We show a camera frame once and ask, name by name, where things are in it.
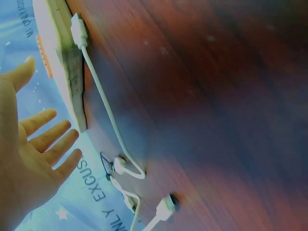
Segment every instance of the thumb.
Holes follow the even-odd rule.
[[[11,82],[18,92],[26,83],[29,82],[35,71],[35,60],[29,56],[23,64],[17,66],[14,70],[1,74],[0,78]]]

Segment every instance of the hand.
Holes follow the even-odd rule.
[[[0,75],[0,230],[13,229],[33,209],[49,201],[76,168],[81,151],[76,149],[53,170],[79,134],[66,120],[40,136],[28,137],[56,116],[48,109],[18,123],[16,92],[32,77],[34,58]]]

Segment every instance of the fingers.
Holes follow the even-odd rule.
[[[79,160],[81,159],[82,152],[79,149],[75,149],[72,154],[66,159],[66,161],[54,170],[54,178],[58,183],[58,186],[61,186],[64,181],[71,175],[74,169],[77,167]]]
[[[18,92],[33,76],[35,71],[34,57],[29,56],[23,64],[17,66],[14,70],[1,74],[1,78],[10,81],[15,91]]]
[[[27,119],[20,120],[19,123],[24,127],[27,137],[31,136],[40,127],[47,124],[53,118],[55,118],[57,112],[50,108],[46,111],[39,112]]]
[[[53,167],[73,146],[78,137],[79,133],[75,129],[70,130],[59,142],[45,153],[47,162]]]
[[[44,132],[38,137],[33,138],[29,142],[40,153],[45,152],[57,139],[66,133],[71,127],[71,123],[68,120],[63,120],[60,123],[53,126],[48,131]]]

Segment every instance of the white cable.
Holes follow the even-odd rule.
[[[110,104],[108,102],[108,99],[105,95],[105,92],[102,88],[102,85],[99,81],[99,78],[97,76],[97,73],[94,69],[94,66],[91,62],[91,59],[88,55],[87,52],[87,38],[88,38],[88,34],[86,31],[86,27],[84,25],[84,22],[82,19],[79,19],[78,14],[76,13],[73,17],[72,17],[72,26],[71,26],[71,31],[72,31],[72,35],[73,35],[73,39],[74,39],[74,43],[78,46],[79,49],[82,50],[82,54],[85,58],[85,61],[88,64],[89,70],[92,74],[92,77],[94,79],[94,82],[96,84],[96,87],[98,89],[98,92],[102,98],[103,104],[106,108],[107,114],[109,116],[109,119],[111,121],[112,127],[115,131],[116,137],[120,143],[120,146],[124,152],[124,154],[127,156],[127,158],[130,160],[130,162],[138,169],[138,171],[140,172],[140,174],[134,173],[130,170],[128,170],[127,168],[124,167],[125,162],[124,160],[122,160],[121,158],[117,157],[115,160],[115,163],[117,165],[117,169],[119,170],[119,172],[121,173],[128,173],[131,176],[138,178],[138,179],[144,179],[145,178],[145,172],[144,170],[138,165],[138,163],[131,157],[131,155],[129,154],[126,145],[123,141],[123,138],[121,136],[121,133],[119,131],[119,128],[116,124],[116,120],[115,117],[112,113]],[[135,210],[135,216],[132,222],[132,225],[130,227],[130,231],[134,231],[135,230],[135,226],[137,223],[137,219],[139,216],[139,212],[140,212],[140,204],[141,204],[141,200],[140,197],[137,196],[136,194],[133,194],[131,192],[128,192],[124,189],[122,189],[122,187],[120,186],[120,184],[118,183],[118,181],[113,178],[113,176],[110,176],[110,180],[112,182],[112,184],[115,186],[116,189],[118,189],[123,196],[129,196],[132,198],[135,198],[137,200],[137,206],[136,206],[136,210]],[[151,222],[143,229],[143,231],[151,231],[155,225],[157,225],[160,221],[166,221],[168,220],[173,214],[175,213],[175,202],[173,201],[173,199],[171,198],[171,195],[169,195],[168,197],[163,198],[160,203],[158,204],[157,208],[156,208],[156,216],[151,220]]]
[[[155,216],[142,231],[151,231],[160,222],[158,216]]]
[[[126,148],[126,145],[124,143],[124,140],[121,136],[121,133],[119,131],[119,128],[116,124],[116,120],[115,120],[115,117],[112,113],[112,110],[111,110],[111,107],[110,107],[110,104],[108,102],[108,99],[105,95],[105,92],[102,88],[102,85],[100,83],[100,80],[97,76],[97,73],[95,71],[95,68],[92,64],[92,61],[88,55],[88,52],[87,52],[87,38],[88,38],[88,34],[87,34],[87,31],[86,31],[86,28],[85,28],[85,25],[84,25],[84,22],[82,19],[79,19],[79,16],[78,14],[75,14],[73,17],[72,17],[72,26],[71,26],[71,31],[72,31],[72,36],[73,36],[73,39],[74,39],[74,43],[78,46],[79,49],[82,50],[82,53],[83,53],[83,56],[85,58],[85,61],[87,62],[88,64],[88,67],[89,67],[89,70],[92,74],[92,77],[94,79],[94,82],[96,84],[96,87],[98,89],[98,92],[102,98],[102,101],[103,101],[103,104],[106,108],[106,111],[107,111],[107,114],[109,116],[109,119],[111,121],[111,124],[112,124],[112,127],[115,131],[115,135],[120,143],[120,146],[123,150],[123,153],[126,155],[126,157],[130,160],[130,162],[136,167],[136,169],[140,172],[139,174],[137,173],[134,173],[128,169],[125,169],[125,172],[130,174],[131,176],[137,178],[137,179],[144,179],[145,178],[145,172],[144,170],[138,165],[138,163],[132,158],[132,156],[129,154],[127,148]]]
[[[131,224],[131,227],[130,227],[130,231],[134,231],[135,230],[135,226],[137,224],[137,219],[138,219],[138,216],[139,216],[139,212],[140,212],[140,197],[137,196],[136,194],[133,194],[131,192],[128,192],[124,189],[122,189],[121,185],[119,184],[119,182],[113,178],[113,176],[110,177],[110,180],[112,182],[112,184],[115,186],[116,189],[118,189],[123,195],[127,195],[127,196],[130,196],[130,197],[133,197],[135,199],[137,199],[137,206],[136,206],[136,210],[135,210],[135,216],[134,216],[134,219],[133,219],[133,222]]]

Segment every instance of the charging cable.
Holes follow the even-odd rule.
[[[91,59],[88,55],[88,52],[87,52],[87,46],[88,46],[88,43],[87,43],[87,38],[88,38],[88,34],[87,34],[87,31],[86,31],[86,27],[85,27],[85,24],[83,22],[82,19],[79,18],[78,14],[76,13],[72,19],[71,19],[71,22],[72,22],[72,26],[71,26],[71,32],[72,32],[72,36],[73,36],[73,40],[74,40],[74,43],[78,46],[78,48],[82,51],[82,54],[85,58],[85,61],[86,63],[88,64],[88,67],[89,67],[89,70],[92,74],[92,77],[94,79],[94,82],[96,84],[96,87],[97,87],[97,90],[102,98],[102,101],[103,101],[103,104],[106,108],[106,111],[107,111],[107,114],[109,116],[109,119],[110,119],[110,122],[112,124],[112,127],[115,131],[115,135],[120,143],[120,146],[123,150],[123,153],[125,154],[125,156],[129,159],[129,161],[136,167],[136,169],[140,172],[139,174],[135,173],[135,172],[132,172],[130,171],[129,169],[127,169],[125,167],[126,165],[126,161],[120,157],[116,157],[115,158],[115,171],[119,174],[124,174],[124,173],[127,173],[137,179],[144,179],[145,178],[145,171],[138,165],[138,163],[132,158],[132,156],[129,154],[127,148],[126,148],[126,145],[124,143],[124,140],[121,136],[121,133],[119,131],[119,128],[116,124],[116,120],[115,120],[115,117],[112,113],[112,110],[111,110],[111,107],[110,107],[110,104],[107,100],[107,97],[105,95],[105,92],[102,88],[102,85],[99,81],[99,78],[97,76],[97,73],[94,69],[94,66],[91,62]]]
[[[120,146],[126,155],[126,157],[130,160],[130,162],[137,168],[137,170],[140,172],[139,174],[134,173],[127,168],[125,168],[126,161],[121,157],[116,157],[114,162],[109,162],[106,158],[104,158],[103,154],[101,155],[101,161],[103,163],[104,170],[106,171],[106,178],[114,185],[116,189],[118,189],[124,197],[125,204],[132,210],[132,212],[135,213],[132,225],[130,227],[130,231],[135,231],[135,226],[137,223],[137,219],[140,212],[140,205],[141,205],[141,199],[138,195],[133,194],[131,192],[128,192],[124,190],[119,182],[107,172],[107,169],[105,167],[104,161],[106,161],[111,169],[114,169],[115,172],[119,173],[120,175],[127,173],[131,176],[138,178],[138,179],[144,179],[145,178],[145,171],[138,165],[138,163],[131,157],[129,154],[125,143],[123,141],[123,138],[121,136],[121,133],[119,131],[119,128],[116,124],[115,117],[112,113],[110,104],[107,100],[107,97],[105,95],[105,92],[103,91],[103,88],[101,86],[101,83],[98,79],[97,73],[94,69],[94,66],[90,60],[90,57],[87,52],[87,38],[88,34],[86,31],[86,27],[84,25],[84,22],[82,19],[79,18],[78,14],[76,13],[72,19],[72,26],[71,26],[71,32],[73,35],[74,43],[78,46],[80,50],[82,50],[82,54],[85,58],[86,63],[88,64],[89,70],[93,76],[94,82],[96,84],[96,87],[98,89],[98,92],[102,98],[102,101],[104,103],[104,106],[106,108],[106,111],[108,113],[109,119],[111,121],[112,127],[115,131],[116,137],[120,143]],[[137,200],[137,205],[135,206],[135,202],[132,200],[132,198]],[[169,196],[163,198],[160,203],[158,204],[156,208],[156,216],[151,220],[151,222],[143,229],[143,231],[151,231],[160,221],[166,221],[168,220],[176,211],[176,206],[179,203],[176,196],[173,194],[170,194]]]
[[[132,225],[130,227],[130,231],[135,231],[135,226],[140,213],[141,199],[138,195],[128,192],[120,186],[118,181],[107,171],[104,162],[107,162],[111,169],[113,168],[113,163],[109,162],[103,156],[102,152],[100,152],[100,155],[107,180],[111,182],[113,186],[123,194],[124,203],[135,214]],[[137,204],[135,204],[132,198],[135,198],[137,200]],[[175,213],[178,204],[179,200],[173,194],[170,194],[169,196],[163,198],[156,208],[155,217],[142,231],[151,231],[160,221],[168,220]]]

